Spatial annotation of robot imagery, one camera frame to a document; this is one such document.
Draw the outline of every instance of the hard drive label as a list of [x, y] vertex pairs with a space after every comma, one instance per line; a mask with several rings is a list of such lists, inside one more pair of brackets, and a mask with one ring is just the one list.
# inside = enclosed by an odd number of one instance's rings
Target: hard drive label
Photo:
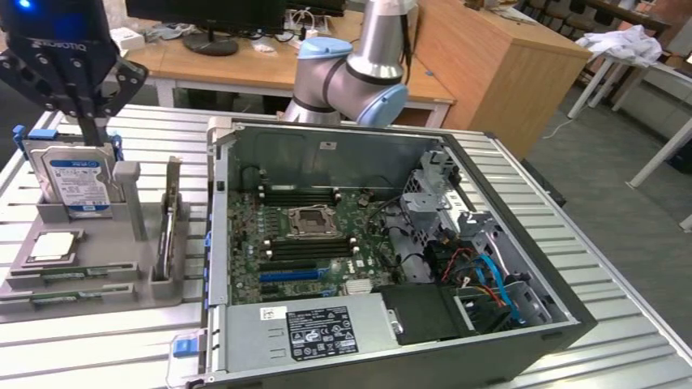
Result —
[[99, 181], [96, 160], [52, 160], [51, 169], [63, 203], [73, 211], [96, 212], [111, 206], [105, 185]]
[[285, 320], [296, 361], [357, 353], [356, 333], [344, 306], [288, 312]]

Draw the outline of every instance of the aluminum table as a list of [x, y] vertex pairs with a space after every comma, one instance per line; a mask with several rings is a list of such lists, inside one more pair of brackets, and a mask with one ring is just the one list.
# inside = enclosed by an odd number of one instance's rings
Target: aluminum table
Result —
[[[143, 202], [160, 199], [169, 155], [184, 162], [181, 193], [192, 204], [184, 303], [153, 310], [0, 325], [0, 387], [167, 387], [169, 341], [176, 334], [199, 328], [203, 313], [205, 130], [211, 115], [229, 113], [129, 105], [109, 123], [109, 128], [123, 136], [125, 159], [141, 163]], [[45, 113], [37, 127], [79, 132], [61, 114]], [[513, 381], [496, 388], [692, 387], [688, 346], [509, 152], [480, 133], [455, 133], [599, 321], [568, 351], [540, 359]], [[461, 187], [472, 190], [468, 183], [463, 182]], [[36, 217], [32, 204], [39, 197], [32, 170], [16, 153], [0, 173], [0, 279]], [[469, 193], [469, 198], [483, 208], [477, 194]], [[192, 372], [196, 364], [196, 358], [187, 358], [181, 370]]]

